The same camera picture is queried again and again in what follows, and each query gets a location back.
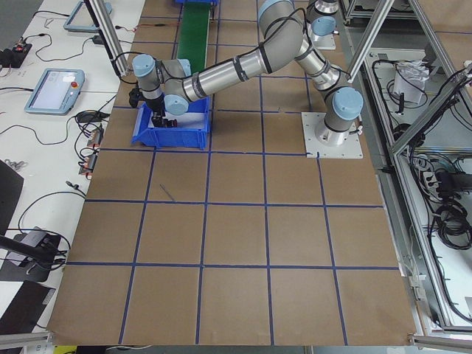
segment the gray floor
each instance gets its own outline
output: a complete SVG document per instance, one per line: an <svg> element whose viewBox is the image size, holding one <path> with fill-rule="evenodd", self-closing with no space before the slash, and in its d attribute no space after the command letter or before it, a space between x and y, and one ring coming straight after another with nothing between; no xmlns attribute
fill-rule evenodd
<svg viewBox="0 0 472 354"><path fill-rule="evenodd" d="M38 9L42 0L0 0L0 49L10 48L21 37L27 28L32 14ZM366 22L354 21L351 27L347 27L343 42L347 59L351 56L349 50L350 42L346 34L350 36L355 49L361 40ZM426 44L426 37L421 28L413 21L388 21L384 24L380 35L374 46L404 49L422 49ZM416 347L317 347L315 354L416 354ZM303 354L303 347L151 347L139 350L139 354ZM123 354L122 350L110 350L109 354Z"/></svg>

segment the monitor stand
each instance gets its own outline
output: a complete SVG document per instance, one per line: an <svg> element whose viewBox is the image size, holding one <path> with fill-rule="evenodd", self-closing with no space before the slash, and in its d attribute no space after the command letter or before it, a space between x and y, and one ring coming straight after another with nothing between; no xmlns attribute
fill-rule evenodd
<svg viewBox="0 0 472 354"><path fill-rule="evenodd" d="M13 239L15 241L21 241L25 238L26 234L16 235ZM59 247L60 236L57 235L47 235L49 242L54 247ZM50 255L48 262L52 262L55 258L55 254ZM32 282L45 282L49 276L49 272L46 269L42 269L39 266L33 267L34 262L28 262L24 267L18 267L17 265L11 263L9 260L4 260L0 268L0 281L7 282L23 282L25 280L30 280Z"/></svg>

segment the green mat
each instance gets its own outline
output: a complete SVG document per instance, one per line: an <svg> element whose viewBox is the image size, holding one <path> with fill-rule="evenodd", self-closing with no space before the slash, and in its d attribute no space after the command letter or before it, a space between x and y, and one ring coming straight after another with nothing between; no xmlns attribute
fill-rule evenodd
<svg viewBox="0 0 472 354"><path fill-rule="evenodd" d="M201 72L207 62L210 4L186 2L181 20L177 58L188 59L192 73Z"/></svg>

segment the robotic arm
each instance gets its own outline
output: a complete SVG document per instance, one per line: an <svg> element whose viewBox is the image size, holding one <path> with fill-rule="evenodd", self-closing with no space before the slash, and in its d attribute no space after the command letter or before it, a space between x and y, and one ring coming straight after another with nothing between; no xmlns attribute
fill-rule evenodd
<svg viewBox="0 0 472 354"><path fill-rule="evenodd" d="M147 106L154 112L154 125L162 126L156 124L162 123L165 111L177 116L184 114L189 102L259 74L271 74L295 60L322 93L327 106L324 121L316 127L318 139L328 146L341 145L361 112L362 96L350 87L344 73L331 66L313 46L291 0L267 0L260 8L258 21L265 38L258 47L193 75L185 60L160 61L150 55L135 57L134 74ZM165 84L165 96L161 84Z"/></svg>

